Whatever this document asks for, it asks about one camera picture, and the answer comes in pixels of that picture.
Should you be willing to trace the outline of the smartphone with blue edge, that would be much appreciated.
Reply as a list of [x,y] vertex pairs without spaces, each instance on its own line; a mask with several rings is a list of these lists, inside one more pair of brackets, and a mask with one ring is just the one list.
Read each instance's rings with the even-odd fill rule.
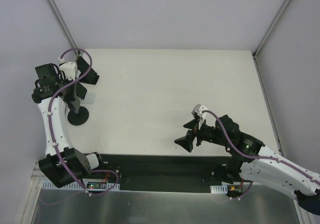
[[77,115],[79,113],[80,105],[80,98],[77,95],[77,84],[75,83],[69,88],[68,107]]

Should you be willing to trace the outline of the white folding phone stand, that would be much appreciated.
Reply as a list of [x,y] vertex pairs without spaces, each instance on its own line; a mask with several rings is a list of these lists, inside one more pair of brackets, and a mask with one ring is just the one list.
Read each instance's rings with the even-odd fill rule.
[[82,104],[93,104],[96,100],[96,94],[93,92],[87,92],[85,98],[81,100]]

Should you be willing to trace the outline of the black round-base clamp stand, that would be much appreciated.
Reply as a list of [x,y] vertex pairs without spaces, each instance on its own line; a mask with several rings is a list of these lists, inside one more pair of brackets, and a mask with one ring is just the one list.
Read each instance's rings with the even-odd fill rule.
[[78,113],[74,111],[69,111],[67,115],[68,122],[73,126],[83,125],[89,119],[89,111],[84,106],[80,106]]

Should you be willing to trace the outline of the black smartphone with teal edge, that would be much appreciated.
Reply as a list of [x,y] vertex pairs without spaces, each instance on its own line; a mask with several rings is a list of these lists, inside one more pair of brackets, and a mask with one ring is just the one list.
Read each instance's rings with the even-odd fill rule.
[[75,83],[76,85],[76,95],[81,99],[84,100],[86,98],[87,89],[79,82]]

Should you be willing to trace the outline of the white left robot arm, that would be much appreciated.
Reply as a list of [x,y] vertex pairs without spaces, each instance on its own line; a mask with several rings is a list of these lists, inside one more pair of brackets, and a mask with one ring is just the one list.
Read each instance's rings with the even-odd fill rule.
[[89,111],[81,105],[87,89],[77,82],[88,69],[76,62],[60,61],[35,68],[38,79],[31,95],[43,119],[46,149],[38,165],[43,174],[57,187],[76,182],[85,187],[83,180],[90,175],[99,179],[106,167],[96,152],[83,154],[70,139],[67,124],[80,126],[89,119]]

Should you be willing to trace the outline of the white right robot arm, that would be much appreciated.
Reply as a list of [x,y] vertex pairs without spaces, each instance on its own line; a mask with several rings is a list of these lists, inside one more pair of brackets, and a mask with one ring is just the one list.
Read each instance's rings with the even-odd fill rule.
[[319,173],[297,165],[240,131],[228,115],[218,117],[214,126],[207,125],[198,114],[193,117],[184,125],[186,135],[174,142],[189,153],[202,142],[223,146],[231,157],[219,172],[220,179],[230,184],[238,179],[256,182],[292,198],[305,211],[320,214]]

